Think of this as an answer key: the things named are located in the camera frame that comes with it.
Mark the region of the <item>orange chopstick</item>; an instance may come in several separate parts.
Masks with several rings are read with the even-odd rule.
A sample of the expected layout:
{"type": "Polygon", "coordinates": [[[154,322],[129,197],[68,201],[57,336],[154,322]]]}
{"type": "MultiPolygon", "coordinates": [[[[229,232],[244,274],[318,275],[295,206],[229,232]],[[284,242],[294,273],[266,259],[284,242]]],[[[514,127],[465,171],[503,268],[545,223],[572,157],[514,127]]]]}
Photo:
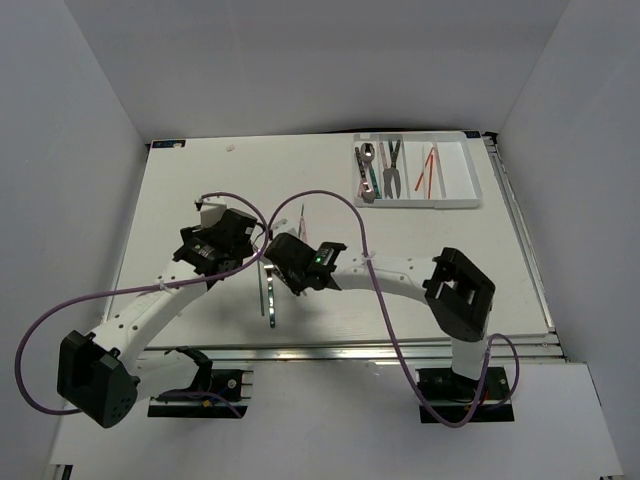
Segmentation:
{"type": "Polygon", "coordinates": [[[433,157],[434,157],[434,150],[435,150],[435,148],[431,147],[431,149],[429,150],[429,153],[426,156],[423,168],[422,168],[422,170],[420,172],[420,175],[419,175],[418,180],[416,181],[416,185],[414,187],[414,191],[416,191],[416,192],[422,186],[422,183],[423,183],[423,180],[424,180],[424,177],[425,177],[426,169],[431,166],[431,163],[432,163],[432,160],[433,160],[433,157]]]}
{"type": "Polygon", "coordinates": [[[425,172],[425,175],[428,177],[428,179],[426,180],[426,192],[427,192],[428,200],[431,199],[432,193],[433,193],[434,174],[435,174],[435,168],[434,168],[434,157],[433,157],[431,166],[428,167],[425,172]]]}

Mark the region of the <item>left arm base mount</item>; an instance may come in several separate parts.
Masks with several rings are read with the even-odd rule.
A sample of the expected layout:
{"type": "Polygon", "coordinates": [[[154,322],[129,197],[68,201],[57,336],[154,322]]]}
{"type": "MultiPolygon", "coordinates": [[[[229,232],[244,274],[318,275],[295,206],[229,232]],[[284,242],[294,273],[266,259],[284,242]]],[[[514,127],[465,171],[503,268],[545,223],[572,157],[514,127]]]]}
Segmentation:
{"type": "Polygon", "coordinates": [[[205,353],[191,347],[177,347],[176,353],[189,359],[197,371],[186,387],[173,388],[152,397],[150,418],[242,419],[252,395],[253,374],[247,368],[220,368],[205,353]]]}

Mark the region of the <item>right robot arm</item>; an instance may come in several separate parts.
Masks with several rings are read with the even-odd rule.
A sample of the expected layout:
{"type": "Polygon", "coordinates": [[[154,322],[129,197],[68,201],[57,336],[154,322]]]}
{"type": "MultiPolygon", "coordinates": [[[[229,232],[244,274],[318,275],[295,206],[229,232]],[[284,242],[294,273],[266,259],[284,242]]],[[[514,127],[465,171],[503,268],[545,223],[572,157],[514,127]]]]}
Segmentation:
{"type": "Polygon", "coordinates": [[[324,242],[318,249],[289,233],[275,236],[265,257],[292,293],[312,289],[370,290],[400,296],[428,306],[452,342],[451,384],[461,397],[484,391],[483,369],[494,283],[461,251],[445,247],[432,259],[357,256],[342,243],[324,242]]]}

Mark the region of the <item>teal handled spoon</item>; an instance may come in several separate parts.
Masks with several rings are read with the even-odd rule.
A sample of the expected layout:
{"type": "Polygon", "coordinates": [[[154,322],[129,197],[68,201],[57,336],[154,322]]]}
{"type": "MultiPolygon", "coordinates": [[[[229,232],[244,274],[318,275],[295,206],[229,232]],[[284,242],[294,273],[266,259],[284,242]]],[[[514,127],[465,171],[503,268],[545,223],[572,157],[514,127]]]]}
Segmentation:
{"type": "Polygon", "coordinates": [[[365,142],[361,145],[360,152],[362,154],[363,163],[369,173],[369,178],[371,180],[371,186],[375,193],[375,198],[380,199],[381,194],[374,170],[373,161],[375,160],[375,148],[374,145],[370,142],[365,142]]]}

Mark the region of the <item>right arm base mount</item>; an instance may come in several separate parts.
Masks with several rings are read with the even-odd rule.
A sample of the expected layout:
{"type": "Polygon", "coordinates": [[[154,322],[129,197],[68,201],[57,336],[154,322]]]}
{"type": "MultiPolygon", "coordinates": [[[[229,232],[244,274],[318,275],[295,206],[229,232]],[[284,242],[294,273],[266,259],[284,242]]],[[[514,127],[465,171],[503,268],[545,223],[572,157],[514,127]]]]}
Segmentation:
{"type": "MultiPolygon", "coordinates": [[[[470,410],[477,386],[454,377],[450,368],[422,368],[416,371],[417,386],[431,407],[449,422],[460,422],[470,410]]],[[[480,403],[471,423],[514,422],[509,382],[503,367],[488,369],[480,403]]]]}

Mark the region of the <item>teal handled knife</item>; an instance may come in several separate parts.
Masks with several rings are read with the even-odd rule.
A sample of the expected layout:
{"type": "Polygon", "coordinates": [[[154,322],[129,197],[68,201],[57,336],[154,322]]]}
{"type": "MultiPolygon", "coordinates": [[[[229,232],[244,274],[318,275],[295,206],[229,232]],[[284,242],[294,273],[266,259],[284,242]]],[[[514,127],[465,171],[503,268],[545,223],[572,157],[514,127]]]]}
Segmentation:
{"type": "Polygon", "coordinates": [[[401,141],[397,140],[395,143],[390,143],[389,147],[391,153],[391,166],[389,169],[389,196],[391,198],[399,199],[401,194],[401,179],[397,168],[397,160],[400,153],[401,141]]]}

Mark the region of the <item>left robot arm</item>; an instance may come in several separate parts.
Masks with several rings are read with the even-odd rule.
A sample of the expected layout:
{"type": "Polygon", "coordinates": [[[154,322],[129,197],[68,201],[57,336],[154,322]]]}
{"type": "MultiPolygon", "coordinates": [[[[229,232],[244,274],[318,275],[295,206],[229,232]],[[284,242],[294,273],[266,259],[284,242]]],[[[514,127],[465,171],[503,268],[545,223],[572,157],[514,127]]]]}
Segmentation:
{"type": "Polygon", "coordinates": [[[72,331],[60,346],[58,393],[103,428],[119,423],[134,404],[169,394],[191,399],[211,387],[212,362],[186,346],[144,355],[147,345],[219,274],[252,256],[257,219],[226,209],[214,224],[185,227],[182,245],[154,283],[112,319],[83,335],[72,331]]]}

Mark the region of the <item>dark handled spoon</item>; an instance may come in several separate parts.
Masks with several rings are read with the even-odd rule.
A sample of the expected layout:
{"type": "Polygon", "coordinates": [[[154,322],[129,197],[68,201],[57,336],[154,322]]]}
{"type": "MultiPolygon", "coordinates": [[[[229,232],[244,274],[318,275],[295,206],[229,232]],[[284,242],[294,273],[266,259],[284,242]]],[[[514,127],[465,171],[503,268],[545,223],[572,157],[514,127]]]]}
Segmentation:
{"type": "Polygon", "coordinates": [[[359,147],[354,147],[355,159],[359,171],[359,176],[362,182],[367,182],[366,171],[364,167],[364,163],[362,161],[361,152],[359,147]]]}

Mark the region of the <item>pink handled spoon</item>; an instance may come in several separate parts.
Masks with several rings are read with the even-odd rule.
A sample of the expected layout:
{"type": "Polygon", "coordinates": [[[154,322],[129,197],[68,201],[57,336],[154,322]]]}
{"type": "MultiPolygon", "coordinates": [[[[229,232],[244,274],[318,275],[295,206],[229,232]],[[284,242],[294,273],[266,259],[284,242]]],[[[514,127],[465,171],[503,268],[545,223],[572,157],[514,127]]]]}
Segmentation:
{"type": "Polygon", "coordinates": [[[372,204],[376,200],[375,190],[370,186],[366,177],[360,179],[358,196],[367,204],[372,204]]]}

